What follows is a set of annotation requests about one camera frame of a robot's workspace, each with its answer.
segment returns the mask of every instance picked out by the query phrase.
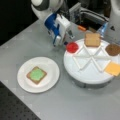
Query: red object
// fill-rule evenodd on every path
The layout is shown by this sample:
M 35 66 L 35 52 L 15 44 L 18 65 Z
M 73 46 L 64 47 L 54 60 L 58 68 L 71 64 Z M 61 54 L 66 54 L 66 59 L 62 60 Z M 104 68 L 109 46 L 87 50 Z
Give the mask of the red object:
M 70 42 L 66 46 L 66 50 L 70 53 L 75 53 L 79 49 L 79 46 L 75 42 Z

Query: white plate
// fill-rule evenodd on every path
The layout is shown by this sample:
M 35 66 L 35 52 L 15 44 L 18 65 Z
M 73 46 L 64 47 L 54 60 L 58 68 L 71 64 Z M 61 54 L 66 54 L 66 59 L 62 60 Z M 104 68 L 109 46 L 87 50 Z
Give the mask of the white plate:
M 47 76 L 38 84 L 34 84 L 29 80 L 26 75 L 29 73 L 35 66 L 40 67 L 47 72 Z M 36 57 L 25 62 L 19 69 L 17 79 L 19 85 L 26 91 L 32 93 L 39 93 L 49 90 L 53 87 L 59 79 L 59 67 L 51 59 L 46 57 Z
M 80 47 L 79 50 L 80 50 L 84 46 L 84 39 L 78 40 L 76 41 L 76 43 L 79 45 Z M 105 49 L 108 44 L 109 43 L 103 40 L 101 41 L 101 46 L 103 49 Z M 87 49 L 91 54 L 94 54 L 98 48 L 88 47 Z M 86 64 L 87 62 L 86 59 L 82 57 L 81 58 L 79 57 L 78 61 L 81 66 L 84 66 L 84 64 Z M 111 57 L 111 61 L 120 63 L 120 56 L 118 55 L 115 57 Z M 109 61 L 107 60 L 97 59 L 97 63 L 103 69 L 108 64 L 108 62 Z M 90 61 L 90 63 L 84 69 L 80 70 L 73 59 L 73 54 L 67 51 L 64 54 L 64 66 L 66 71 L 69 73 L 69 75 L 71 75 L 74 79 L 86 84 L 102 84 L 102 83 L 108 82 L 114 77 L 104 71 L 100 72 L 95 66 L 93 61 Z

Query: food item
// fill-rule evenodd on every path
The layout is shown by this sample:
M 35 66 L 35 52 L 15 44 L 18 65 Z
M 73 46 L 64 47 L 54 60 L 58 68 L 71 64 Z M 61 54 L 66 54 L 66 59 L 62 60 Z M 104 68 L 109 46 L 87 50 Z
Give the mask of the food item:
M 69 53 L 75 53 L 77 50 L 79 49 L 79 46 L 77 43 L 75 42 L 70 42 L 67 44 L 66 46 L 66 50 L 69 52 Z
M 86 33 L 84 43 L 87 47 L 99 47 L 101 43 L 99 33 Z
M 44 70 L 36 66 L 27 74 L 27 78 L 38 84 L 46 75 L 47 73 Z
M 110 56 L 116 56 L 120 53 L 120 46 L 116 44 L 109 44 L 105 50 Z
M 120 74 L 120 65 L 114 62 L 110 62 L 106 68 L 105 68 L 105 72 L 114 75 L 114 76 L 118 76 Z
M 86 31 L 86 28 L 83 27 L 83 26 L 81 26 L 81 25 L 78 26 L 78 29 L 79 29 L 79 30 L 82 30 L 82 31 Z

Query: white divided plate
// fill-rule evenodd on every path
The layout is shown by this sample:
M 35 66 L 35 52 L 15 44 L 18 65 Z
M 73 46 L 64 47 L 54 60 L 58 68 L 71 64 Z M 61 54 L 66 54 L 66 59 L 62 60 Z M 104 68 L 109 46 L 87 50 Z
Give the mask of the white divided plate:
M 26 77 L 26 75 L 36 66 L 43 69 L 47 73 L 38 85 Z M 47 91 L 53 87 L 59 79 L 59 74 L 59 67 L 53 60 L 46 57 L 36 57 L 28 60 L 20 67 L 17 79 L 19 85 L 24 90 L 32 93 L 39 93 Z
M 84 39 L 78 40 L 76 41 L 76 43 L 79 45 L 79 50 L 84 46 Z M 103 40 L 101 40 L 101 47 L 102 49 L 105 51 L 106 46 L 108 45 L 108 42 L 105 42 Z M 89 53 L 93 54 L 96 52 L 98 48 L 92 48 L 92 47 L 87 47 L 87 50 L 89 51 Z M 94 62 L 92 60 L 89 61 L 89 64 L 87 64 L 87 66 L 84 69 L 79 69 L 79 65 L 84 66 L 85 62 L 87 62 L 87 59 L 84 59 L 83 57 L 78 59 L 78 65 L 76 63 L 76 61 L 73 58 L 74 54 L 71 54 L 69 52 L 65 52 L 64 54 L 64 66 L 66 71 L 69 73 L 69 75 L 71 75 L 74 79 L 82 82 L 82 83 L 86 83 L 86 84 L 102 84 L 105 82 L 108 82 L 109 80 L 111 80 L 114 76 L 104 72 L 104 68 L 107 66 L 107 64 L 109 63 L 109 61 L 107 62 L 107 60 L 104 59 L 97 59 L 96 62 L 97 64 L 103 69 L 102 72 L 99 71 L 99 69 L 96 67 L 96 65 L 94 64 Z M 104 58 L 104 53 L 100 53 L 98 54 L 98 58 L 99 57 L 103 57 Z M 115 56 L 115 57 L 110 57 L 111 61 L 115 62 L 115 63 L 120 63 L 120 56 Z

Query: gray table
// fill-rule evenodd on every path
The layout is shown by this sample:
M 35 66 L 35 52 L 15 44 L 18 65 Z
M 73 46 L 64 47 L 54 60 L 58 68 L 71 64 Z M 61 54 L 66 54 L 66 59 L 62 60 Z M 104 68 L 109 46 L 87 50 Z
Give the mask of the gray table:
M 72 25 L 75 40 L 84 33 Z M 73 83 L 63 65 L 64 47 L 52 46 L 51 37 L 40 21 L 0 47 L 0 80 L 42 120 L 119 120 L 120 77 L 96 90 L 80 88 Z M 32 94 L 17 82 L 20 66 L 33 57 L 49 57 L 60 68 L 58 83 L 49 91 Z

